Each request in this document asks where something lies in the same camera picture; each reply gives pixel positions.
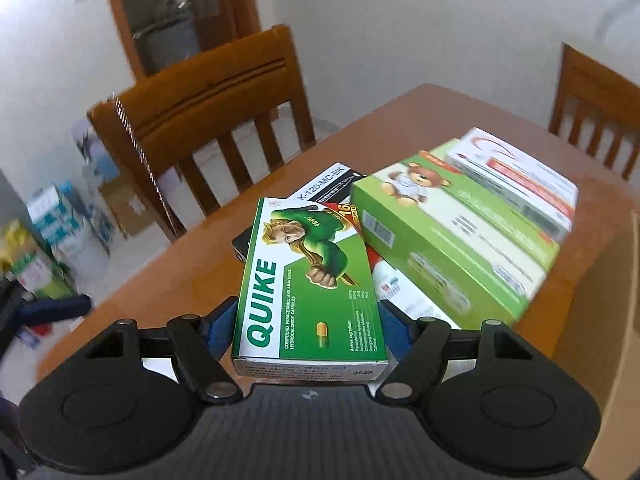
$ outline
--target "chair backrest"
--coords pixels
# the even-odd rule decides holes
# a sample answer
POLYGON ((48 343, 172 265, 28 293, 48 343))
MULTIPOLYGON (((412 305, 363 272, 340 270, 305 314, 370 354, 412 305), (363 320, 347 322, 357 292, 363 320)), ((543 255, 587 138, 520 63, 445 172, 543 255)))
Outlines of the chair backrest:
MULTIPOLYGON (((552 134, 559 135, 569 97, 578 100, 569 143, 577 145, 582 124, 587 118, 594 116, 593 135, 586 152, 589 156, 596 156, 604 129, 614 129, 613 140, 604 158, 604 165, 610 169, 625 136, 640 132, 640 88, 566 44, 562 53, 556 103, 549 123, 552 134)), ((622 178, 625 180, 628 180, 634 169, 639 151, 640 138, 636 134, 633 149, 622 170, 622 178)))
MULTIPOLYGON (((172 166, 180 167, 205 215, 220 205, 193 160, 192 154, 199 148, 218 140, 242 192, 252 180, 232 138, 234 127, 254 120, 273 171, 283 160, 269 113, 289 102, 300 148, 304 151, 315 144, 298 58, 285 25, 178 63, 139 81, 119 97, 154 176, 172 166)), ((173 211, 168 213, 171 218, 164 211, 114 103, 102 102, 87 115, 120 171, 155 210, 165 234, 171 240, 182 235, 183 225, 173 211)))

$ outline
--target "capsule illustration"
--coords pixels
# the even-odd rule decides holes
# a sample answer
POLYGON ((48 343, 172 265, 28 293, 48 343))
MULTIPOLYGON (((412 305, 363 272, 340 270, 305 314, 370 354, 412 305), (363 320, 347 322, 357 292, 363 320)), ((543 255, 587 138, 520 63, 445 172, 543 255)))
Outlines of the capsule illustration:
POLYGON ((329 332, 325 322, 319 321, 316 324, 316 336, 318 337, 318 346, 320 348, 327 348, 329 346, 329 332))

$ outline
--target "cardboard box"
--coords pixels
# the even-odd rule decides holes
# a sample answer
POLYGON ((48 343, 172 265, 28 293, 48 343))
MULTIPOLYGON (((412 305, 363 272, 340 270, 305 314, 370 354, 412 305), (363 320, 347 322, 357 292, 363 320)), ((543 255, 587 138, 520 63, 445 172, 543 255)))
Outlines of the cardboard box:
POLYGON ((446 161, 500 196, 561 242, 571 231, 578 188, 527 153, 479 128, 449 150, 446 161))
POLYGON ((558 244, 433 153, 353 186, 364 239, 464 329, 513 324, 543 283, 558 244))
POLYGON ((576 286, 552 356, 600 408, 600 433, 586 462, 594 478, 627 479, 640 464, 639 258, 632 213, 576 286))
POLYGON ((123 176, 102 184, 99 189, 125 236, 136 235, 156 221, 151 210, 123 176))
POLYGON ((298 380, 373 380, 385 369, 364 242, 340 213, 260 199, 232 360, 240 375, 298 380))

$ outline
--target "barcode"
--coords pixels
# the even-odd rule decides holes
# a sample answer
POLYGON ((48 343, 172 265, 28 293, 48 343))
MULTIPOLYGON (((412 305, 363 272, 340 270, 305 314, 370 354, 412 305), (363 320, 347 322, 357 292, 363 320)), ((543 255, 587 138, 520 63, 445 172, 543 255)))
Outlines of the barcode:
POLYGON ((542 230, 546 232, 546 234, 551 236, 553 239, 556 239, 556 236, 558 236, 558 233, 560 232, 560 228, 552 221, 550 221, 546 216, 541 215, 539 212, 537 212, 535 209, 530 208, 528 205, 525 206, 522 214, 533 223, 538 224, 540 227, 542 227, 542 230))
POLYGON ((394 239, 396 238, 396 235, 366 211, 362 212, 362 223, 364 224, 364 227, 380 238, 387 247, 392 248, 394 246, 394 239))

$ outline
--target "metal screw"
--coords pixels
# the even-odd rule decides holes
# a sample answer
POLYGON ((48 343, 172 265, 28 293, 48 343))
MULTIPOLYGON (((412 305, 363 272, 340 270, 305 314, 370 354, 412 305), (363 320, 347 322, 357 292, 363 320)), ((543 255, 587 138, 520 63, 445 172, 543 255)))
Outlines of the metal screw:
POLYGON ((414 392, 414 389, 404 383, 389 383, 382 386, 380 390, 388 399, 406 399, 414 392))
POLYGON ((235 384, 219 381, 217 383, 211 383, 204 391, 213 399, 228 399, 229 397, 233 397, 238 389, 235 384))

